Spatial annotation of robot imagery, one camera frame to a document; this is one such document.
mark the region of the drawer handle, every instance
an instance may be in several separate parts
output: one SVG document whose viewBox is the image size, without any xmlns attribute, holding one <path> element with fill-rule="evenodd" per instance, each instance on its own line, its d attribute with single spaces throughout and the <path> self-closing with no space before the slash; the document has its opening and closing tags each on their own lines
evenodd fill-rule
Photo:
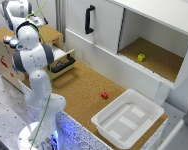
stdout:
<svg viewBox="0 0 188 150">
<path fill-rule="evenodd" d="M 70 65 L 74 64 L 76 62 L 76 60 L 70 56 L 70 54 L 67 55 L 67 59 L 69 60 L 67 63 L 64 63 L 63 65 L 60 65 L 58 67 L 51 67 L 51 72 L 52 73 L 58 73 L 60 71 L 62 71 L 63 69 L 69 67 Z"/>
<path fill-rule="evenodd" d="M 85 24 L 86 34 L 90 34 L 94 31 L 92 28 L 90 28 L 90 12 L 92 10 L 95 10 L 95 7 L 92 5 L 90 5 L 90 8 L 86 10 L 86 24 Z"/>
</svg>

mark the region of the cork surface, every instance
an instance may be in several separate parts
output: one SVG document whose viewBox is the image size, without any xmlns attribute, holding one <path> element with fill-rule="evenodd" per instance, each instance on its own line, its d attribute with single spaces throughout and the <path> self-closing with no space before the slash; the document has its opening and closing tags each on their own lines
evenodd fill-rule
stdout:
<svg viewBox="0 0 188 150">
<path fill-rule="evenodd" d="M 96 126 L 91 122 L 91 118 L 125 92 L 125 89 L 79 61 L 75 63 L 74 68 L 54 79 L 52 87 L 53 93 L 66 98 L 65 112 L 114 150 L 117 150 L 114 145 L 99 134 Z M 101 98 L 101 93 L 104 91 L 109 94 L 106 100 Z M 166 119 L 166 115 L 161 116 L 131 150 L 140 149 Z"/>
<path fill-rule="evenodd" d="M 41 28 L 39 28 L 39 32 L 45 39 L 45 42 L 51 41 L 55 37 L 62 36 L 60 32 L 51 28 L 48 25 L 44 25 Z M 4 35 L 11 35 L 13 38 L 15 38 L 13 31 L 9 31 L 7 27 L 0 28 L 0 41 L 1 42 L 3 42 Z"/>
<path fill-rule="evenodd" d="M 143 38 L 138 38 L 136 41 L 120 50 L 119 53 L 172 82 L 175 82 L 184 60 L 182 57 Z M 144 54 L 146 60 L 143 62 L 138 61 L 137 58 L 139 54 Z"/>
</svg>

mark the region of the white container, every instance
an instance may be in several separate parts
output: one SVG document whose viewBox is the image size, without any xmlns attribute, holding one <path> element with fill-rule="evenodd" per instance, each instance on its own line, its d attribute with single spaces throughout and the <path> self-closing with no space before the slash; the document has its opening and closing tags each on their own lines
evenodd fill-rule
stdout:
<svg viewBox="0 0 188 150">
<path fill-rule="evenodd" d="M 163 113 L 163 108 L 128 89 L 91 121 L 99 133 L 116 147 L 129 149 Z"/>
</svg>

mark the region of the yellow toy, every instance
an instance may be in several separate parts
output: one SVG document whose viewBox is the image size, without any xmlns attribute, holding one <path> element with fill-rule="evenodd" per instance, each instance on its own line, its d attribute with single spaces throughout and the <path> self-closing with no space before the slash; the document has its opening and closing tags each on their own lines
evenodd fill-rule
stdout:
<svg viewBox="0 0 188 150">
<path fill-rule="evenodd" d="M 138 60 L 140 62 L 144 61 L 145 60 L 145 55 L 143 55 L 143 54 L 138 55 Z"/>
</svg>

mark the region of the white robotic arm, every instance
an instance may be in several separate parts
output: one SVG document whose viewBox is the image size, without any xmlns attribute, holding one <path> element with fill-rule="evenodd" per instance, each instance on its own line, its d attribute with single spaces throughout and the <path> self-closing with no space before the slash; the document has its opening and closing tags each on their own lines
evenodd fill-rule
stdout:
<svg viewBox="0 0 188 150">
<path fill-rule="evenodd" d="M 29 75 L 32 90 L 25 97 L 26 104 L 41 109 L 40 123 L 28 139 L 30 144 L 34 143 L 34 148 L 43 149 L 42 143 L 50 139 L 56 131 L 56 113 L 66 106 L 64 97 L 51 93 L 50 78 L 42 69 L 43 66 L 54 62 L 54 53 L 50 46 L 39 42 L 37 26 L 41 25 L 40 19 L 31 16 L 31 19 L 25 21 L 26 16 L 32 13 L 31 3 L 27 0 L 3 1 L 0 10 L 8 28 L 14 31 L 24 47 L 23 50 L 14 53 L 13 63 L 19 71 L 27 72 Z"/>
</svg>

